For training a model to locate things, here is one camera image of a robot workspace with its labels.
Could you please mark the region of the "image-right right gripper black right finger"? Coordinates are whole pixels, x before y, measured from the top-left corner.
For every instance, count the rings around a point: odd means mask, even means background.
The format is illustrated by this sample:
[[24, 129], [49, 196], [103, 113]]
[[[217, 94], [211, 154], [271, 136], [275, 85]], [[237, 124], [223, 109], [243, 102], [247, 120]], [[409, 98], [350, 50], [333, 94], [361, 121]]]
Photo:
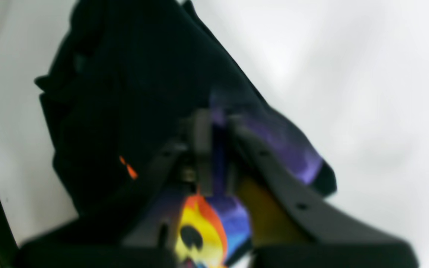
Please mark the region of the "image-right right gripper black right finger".
[[240, 164], [230, 192], [249, 212], [251, 268], [417, 268], [409, 243], [329, 205], [281, 164], [240, 115], [228, 116]]

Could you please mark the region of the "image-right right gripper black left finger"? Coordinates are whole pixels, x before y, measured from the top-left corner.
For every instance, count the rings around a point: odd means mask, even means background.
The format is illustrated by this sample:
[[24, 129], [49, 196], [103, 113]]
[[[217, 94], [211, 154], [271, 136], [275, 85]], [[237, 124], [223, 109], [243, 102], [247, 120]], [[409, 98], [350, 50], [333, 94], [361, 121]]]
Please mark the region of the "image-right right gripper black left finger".
[[181, 121], [181, 132], [148, 170], [100, 208], [27, 243], [16, 268], [175, 268], [174, 246], [186, 198], [213, 193], [209, 109]]

